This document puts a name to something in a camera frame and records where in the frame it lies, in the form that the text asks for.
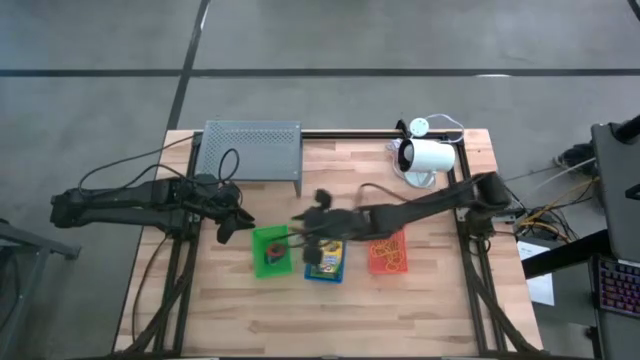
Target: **gray floor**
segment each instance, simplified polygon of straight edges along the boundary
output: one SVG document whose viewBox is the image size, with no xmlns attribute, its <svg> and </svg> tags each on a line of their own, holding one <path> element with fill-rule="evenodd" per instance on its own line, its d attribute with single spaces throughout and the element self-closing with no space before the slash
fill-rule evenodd
<svg viewBox="0 0 640 360">
<path fill-rule="evenodd" d="M 5 0 L 0 69 L 181 68 L 198 0 Z M 214 0 L 195 68 L 640 67 L 640 22 L 624 0 Z M 177 78 L 0 78 L 0 217 L 81 244 L 52 259 L 21 358 L 110 350 L 140 229 L 48 222 L 49 197 L 88 170 L 162 143 Z M 299 120 L 306 128 L 388 128 L 435 112 L 489 128 L 505 178 L 549 166 L 594 123 L 638 112 L 640 77 L 192 79 L 178 128 L 208 119 Z M 432 124 L 445 127 L 446 123 Z M 90 180 L 115 186 L 157 157 Z M 553 172 L 510 182 L 524 195 Z M 579 179 L 548 186 L 553 200 Z M 591 204 L 566 211 L 586 235 Z M 577 325 L 539 311 L 545 348 L 589 355 Z"/>
</svg>

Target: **keyboard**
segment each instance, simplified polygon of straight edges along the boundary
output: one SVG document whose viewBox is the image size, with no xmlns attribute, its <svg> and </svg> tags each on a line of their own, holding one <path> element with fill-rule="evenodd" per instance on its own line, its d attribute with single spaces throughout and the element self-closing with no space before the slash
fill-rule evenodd
<svg viewBox="0 0 640 360">
<path fill-rule="evenodd" d="M 640 267 L 602 258 L 595 261 L 599 307 L 640 318 Z"/>
</svg>

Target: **green tray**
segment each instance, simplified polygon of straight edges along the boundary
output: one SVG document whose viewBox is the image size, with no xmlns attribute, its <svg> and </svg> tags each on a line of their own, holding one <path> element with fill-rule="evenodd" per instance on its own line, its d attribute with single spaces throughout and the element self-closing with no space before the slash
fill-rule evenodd
<svg viewBox="0 0 640 360">
<path fill-rule="evenodd" d="M 273 264 L 268 264 L 265 260 L 265 254 L 269 245 L 273 243 L 289 245 L 287 238 L 271 240 L 277 236 L 286 235 L 287 233 L 289 233 L 289 227 L 287 225 L 263 227 L 253 230 L 253 271 L 257 278 L 264 279 L 293 273 L 293 264 L 291 263 L 291 254 L 289 251 Z"/>
</svg>

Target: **orange box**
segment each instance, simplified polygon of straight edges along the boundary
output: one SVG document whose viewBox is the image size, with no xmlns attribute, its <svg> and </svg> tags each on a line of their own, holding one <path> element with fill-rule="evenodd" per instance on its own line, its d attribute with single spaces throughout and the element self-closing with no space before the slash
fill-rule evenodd
<svg viewBox="0 0 640 360">
<path fill-rule="evenodd" d="M 369 243 L 369 272 L 375 275 L 404 274 L 409 271 L 404 229 L 386 240 Z"/>
</svg>

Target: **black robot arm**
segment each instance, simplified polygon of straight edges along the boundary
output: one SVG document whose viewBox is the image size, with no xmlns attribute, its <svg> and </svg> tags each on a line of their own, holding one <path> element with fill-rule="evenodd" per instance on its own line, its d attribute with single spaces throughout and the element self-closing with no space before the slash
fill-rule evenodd
<svg viewBox="0 0 640 360">
<path fill-rule="evenodd" d="M 235 230 L 253 228 L 255 220 L 238 204 L 232 183 L 220 185 L 212 177 L 169 178 L 115 189 L 69 189 L 51 198 L 50 221 L 59 228 L 94 222 L 154 226 L 174 238 L 184 231 L 185 215 L 214 220 L 218 242 L 226 243 Z"/>
<path fill-rule="evenodd" d="M 304 260 L 318 264 L 322 250 L 318 244 L 323 239 L 367 241 L 386 239 L 406 224 L 451 209 L 466 211 L 466 230 L 473 237 L 488 237 L 493 232 L 491 218 L 509 206 L 511 200 L 502 180 L 495 172 L 482 173 L 455 183 L 440 191 L 407 200 L 402 204 L 377 204 L 359 206 L 353 210 L 330 209 L 331 195 L 318 190 L 319 206 L 307 209 L 294 217 L 302 220 L 304 229 Z"/>
</svg>

